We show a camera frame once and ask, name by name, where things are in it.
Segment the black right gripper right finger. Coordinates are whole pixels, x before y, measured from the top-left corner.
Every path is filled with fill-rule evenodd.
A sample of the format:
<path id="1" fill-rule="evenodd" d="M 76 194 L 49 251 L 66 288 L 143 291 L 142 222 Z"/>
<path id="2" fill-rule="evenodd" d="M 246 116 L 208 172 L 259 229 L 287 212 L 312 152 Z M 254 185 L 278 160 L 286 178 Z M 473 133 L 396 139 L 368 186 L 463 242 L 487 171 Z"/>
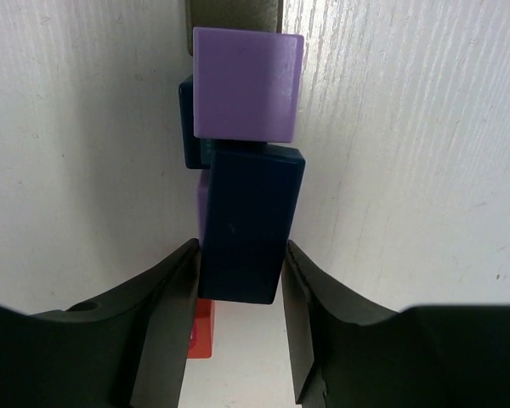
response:
<path id="1" fill-rule="evenodd" d="M 510 305 L 400 312 L 362 297 L 290 243 L 282 272 L 303 407 L 510 407 Z"/>

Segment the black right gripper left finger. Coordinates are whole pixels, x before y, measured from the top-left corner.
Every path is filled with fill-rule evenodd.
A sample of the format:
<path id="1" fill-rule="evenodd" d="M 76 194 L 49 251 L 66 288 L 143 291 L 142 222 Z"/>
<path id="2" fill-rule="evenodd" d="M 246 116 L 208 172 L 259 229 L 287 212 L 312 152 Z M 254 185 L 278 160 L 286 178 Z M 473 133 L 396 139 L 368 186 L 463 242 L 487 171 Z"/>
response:
<path id="1" fill-rule="evenodd" d="M 196 308 L 199 242 L 66 310 L 0 305 L 0 407 L 129 407 L 140 362 L 179 402 Z"/>

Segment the purple wooden cube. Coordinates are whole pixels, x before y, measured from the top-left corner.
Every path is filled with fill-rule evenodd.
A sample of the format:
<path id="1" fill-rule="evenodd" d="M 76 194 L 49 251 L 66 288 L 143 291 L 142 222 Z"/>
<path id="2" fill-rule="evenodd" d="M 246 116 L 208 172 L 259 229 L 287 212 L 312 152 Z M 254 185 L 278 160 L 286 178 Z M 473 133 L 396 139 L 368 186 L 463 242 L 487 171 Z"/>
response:
<path id="1" fill-rule="evenodd" d="M 194 135 L 292 142 L 303 49 L 297 34 L 196 27 Z"/>
<path id="2" fill-rule="evenodd" d="M 206 216 L 207 216 L 207 200 L 209 191 L 209 170 L 202 170 L 199 183 L 197 186 L 197 223 L 198 223 L 198 239 L 200 244 L 204 240 Z"/>

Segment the long dark blue block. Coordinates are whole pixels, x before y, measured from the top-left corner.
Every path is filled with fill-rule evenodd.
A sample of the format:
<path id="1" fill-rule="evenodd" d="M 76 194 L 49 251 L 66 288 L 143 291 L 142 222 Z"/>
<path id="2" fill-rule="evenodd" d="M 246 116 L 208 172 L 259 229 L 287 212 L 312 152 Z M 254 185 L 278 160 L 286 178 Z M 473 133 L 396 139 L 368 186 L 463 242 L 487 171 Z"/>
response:
<path id="1" fill-rule="evenodd" d="M 295 148 L 221 144 L 212 153 L 200 298 L 271 304 L 306 161 Z"/>

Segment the small dark blue cube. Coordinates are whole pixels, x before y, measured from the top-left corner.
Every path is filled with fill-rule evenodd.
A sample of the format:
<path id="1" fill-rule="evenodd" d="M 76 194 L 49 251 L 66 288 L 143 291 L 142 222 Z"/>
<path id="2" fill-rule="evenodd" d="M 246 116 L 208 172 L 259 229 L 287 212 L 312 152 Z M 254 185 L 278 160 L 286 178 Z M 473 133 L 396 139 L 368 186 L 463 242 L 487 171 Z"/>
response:
<path id="1" fill-rule="evenodd" d="M 213 151 L 213 141 L 198 139 L 194 135 L 193 76 L 188 76 L 179 84 L 178 100 L 185 166 L 188 169 L 208 169 Z"/>

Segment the olive wooden cube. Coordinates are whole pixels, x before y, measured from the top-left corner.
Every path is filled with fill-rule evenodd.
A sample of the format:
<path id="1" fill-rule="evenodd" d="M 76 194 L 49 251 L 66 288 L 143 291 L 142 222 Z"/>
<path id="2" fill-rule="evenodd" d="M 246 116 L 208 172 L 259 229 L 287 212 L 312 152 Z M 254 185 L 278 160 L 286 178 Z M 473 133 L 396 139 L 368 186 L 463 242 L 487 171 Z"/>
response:
<path id="1" fill-rule="evenodd" d="M 282 32 L 283 0 L 186 0 L 187 49 L 195 27 Z"/>

